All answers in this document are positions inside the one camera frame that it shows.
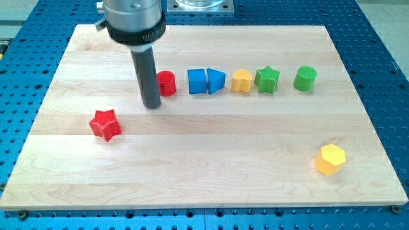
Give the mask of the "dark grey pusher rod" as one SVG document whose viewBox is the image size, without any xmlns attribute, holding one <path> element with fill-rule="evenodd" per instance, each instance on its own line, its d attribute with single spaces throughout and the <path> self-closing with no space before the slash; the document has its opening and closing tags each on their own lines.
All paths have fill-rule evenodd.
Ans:
<svg viewBox="0 0 409 230">
<path fill-rule="evenodd" d="M 131 52 L 143 105 L 149 109 L 160 107 L 160 92 L 153 49 Z"/>
</svg>

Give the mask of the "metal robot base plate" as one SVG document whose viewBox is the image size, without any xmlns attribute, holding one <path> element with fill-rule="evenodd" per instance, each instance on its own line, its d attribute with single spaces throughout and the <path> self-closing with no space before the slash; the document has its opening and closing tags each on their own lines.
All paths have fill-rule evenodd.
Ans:
<svg viewBox="0 0 409 230">
<path fill-rule="evenodd" d="M 233 15 L 233 0 L 167 0 L 169 15 Z"/>
</svg>

